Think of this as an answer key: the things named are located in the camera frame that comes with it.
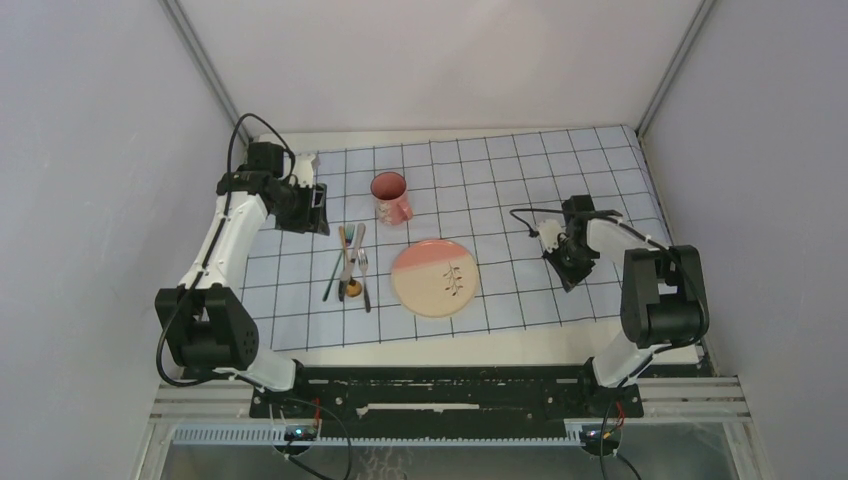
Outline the cream pink branch plate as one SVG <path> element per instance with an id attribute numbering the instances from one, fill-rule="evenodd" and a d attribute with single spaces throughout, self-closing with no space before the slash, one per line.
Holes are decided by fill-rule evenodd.
<path id="1" fill-rule="evenodd" d="M 423 240 L 403 250 L 391 266 L 390 282 L 400 304 L 425 318 L 453 316 L 481 287 L 471 252 L 444 239 Z"/>

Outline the pink patterned mug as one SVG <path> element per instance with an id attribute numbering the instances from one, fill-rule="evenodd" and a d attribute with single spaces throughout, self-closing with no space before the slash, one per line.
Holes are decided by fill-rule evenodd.
<path id="1" fill-rule="evenodd" d="M 380 173 L 371 182 L 370 189 L 380 222 L 396 226 L 413 218 L 407 182 L 401 174 L 392 171 Z"/>

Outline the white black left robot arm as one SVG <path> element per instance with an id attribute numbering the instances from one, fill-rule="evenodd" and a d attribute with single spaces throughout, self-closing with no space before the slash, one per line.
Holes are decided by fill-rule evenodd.
<path id="1" fill-rule="evenodd" d="M 315 154 L 294 154 L 275 141 L 253 142 L 246 160 L 229 166 L 216 185 L 211 226 L 196 259 L 177 286 L 162 288 L 155 310 L 162 326 L 156 362 L 163 353 L 190 374 L 172 386 L 240 379 L 274 391 L 274 404 L 290 417 L 311 407 L 311 388 L 296 380 L 299 364 L 262 346 L 254 319 L 240 300 L 248 255 L 268 218 L 286 233 L 330 233 L 327 187 L 315 179 Z"/>

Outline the iridescent rainbow fork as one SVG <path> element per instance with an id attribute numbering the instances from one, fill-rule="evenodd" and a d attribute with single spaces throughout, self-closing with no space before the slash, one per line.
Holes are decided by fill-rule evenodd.
<path id="1" fill-rule="evenodd" d="M 323 293 L 323 296 L 322 296 L 322 300 L 324 302 L 326 302 L 328 300 L 329 296 L 330 296 L 333 282 L 334 282 L 335 277 L 338 273 L 339 267 L 342 264 L 342 260 L 347 256 L 347 248 L 352 244 L 354 233 L 355 233 L 355 226 L 352 225 L 352 224 L 344 224 L 343 226 L 339 227 L 339 235 L 342 239 L 342 249 L 341 249 L 341 251 L 338 255 L 336 264 L 334 266 L 334 269 L 332 271 L 330 279 L 327 283 L 327 286 L 324 290 L 324 293 Z"/>

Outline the white checked tablecloth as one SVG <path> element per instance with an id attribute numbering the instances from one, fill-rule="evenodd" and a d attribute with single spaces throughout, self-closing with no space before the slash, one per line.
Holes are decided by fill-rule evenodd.
<path id="1" fill-rule="evenodd" d="M 531 327 L 599 323 L 616 326 L 621 271 L 601 259 L 572 292 L 562 288 L 527 229 L 555 218 L 563 200 L 588 194 L 636 229 L 666 241 L 647 164 L 626 126 L 482 137 L 403 141 L 397 134 L 304 138 L 328 187 L 329 236 L 284 233 L 267 221 L 248 257 L 241 299 L 276 351 L 308 352 L 402 340 L 493 334 Z M 380 222 L 370 185 L 397 172 L 407 182 L 414 216 Z M 342 249 L 339 227 L 355 226 L 326 302 Z M 411 313 L 395 297 L 390 270 L 407 247 L 445 239 L 468 249 L 481 287 L 468 306 L 445 319 Z M 372 310 L 365 311 L 357 250 L 366 250 Z"/>

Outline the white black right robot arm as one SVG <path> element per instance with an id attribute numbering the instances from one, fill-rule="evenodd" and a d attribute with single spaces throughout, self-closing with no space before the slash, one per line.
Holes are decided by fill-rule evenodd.
<path id="1" fill-rule="evenodd" d="M 666 246 L 621 213 L 596 209 L 588 195 L 570 197 L 561 210 L 561 219 L 539 222 L 533 235 L 563 288 L 571 291 L 586 280 L 601 258 L 622 273 L 622 331 L 589 360 L 593 379 L 577 391 L 582 410 L 602 416 L 616 405 L 616 388 L 633 384 L 658 355 L 693 346 L 707 333 L 701 259 L 691 245 Z"/>

